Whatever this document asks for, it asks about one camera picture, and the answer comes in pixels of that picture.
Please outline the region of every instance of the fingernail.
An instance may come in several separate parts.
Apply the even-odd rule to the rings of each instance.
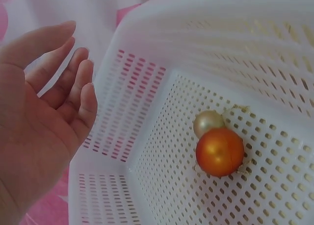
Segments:
[[[94,86],[94,84],[93,83],[89,83],[90,85],[92,85],[92,87],[93,87],[93,89],[95,90],[95,86]]]
[[[73,28],[77,26],[77,22],[76,21],[67,21],[67,22],[63,22],[60,24],[61,27],[65,27],[65,28]]]

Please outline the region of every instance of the basket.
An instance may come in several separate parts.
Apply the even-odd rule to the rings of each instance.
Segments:
[[[70,165],[71,225],[310,225],[313,0],[151,0],[119,25],[95,125]],[[222,113],[249,174],[194,168],[193,120]]]

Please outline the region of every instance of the white plastic basket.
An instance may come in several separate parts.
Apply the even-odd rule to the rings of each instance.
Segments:
[[[314,0],[151,0],[120,24],[70,165],[71,225],[309,225]],[[195,115],[234,104],[249,175],[193,170]]]

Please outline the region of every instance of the palm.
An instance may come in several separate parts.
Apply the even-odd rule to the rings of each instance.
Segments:
[[[58,36],[60,42],[50,45],[58,49],[26,76],[25,64],[3,60],[10,57],[5,51],[0,54],[0,183],[22,212],[56,183],[87,137],[97,112],[87,49],[76,50],[56,84],[37,96],[74,45],[70,38],[74,29],[53,29],[65,33],[61,39]],[[38,32],[28,36],[36,37]]]

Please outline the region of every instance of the pink fabric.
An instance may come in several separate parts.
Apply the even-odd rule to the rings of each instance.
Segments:
[[[26,214],[20,225],[68,225],[68,169],[56,186]]]
[[[135,4],[133,6],[130,6],[130,7],[126,7],[126,8],[122,8],[122,9],[119,9],[117,11],[117,26],[120,24],[120,22],[122,21],[122,19],[133,9],[135,9],[136,7],[140,6],[141,4],[138,3],[138,4]]]

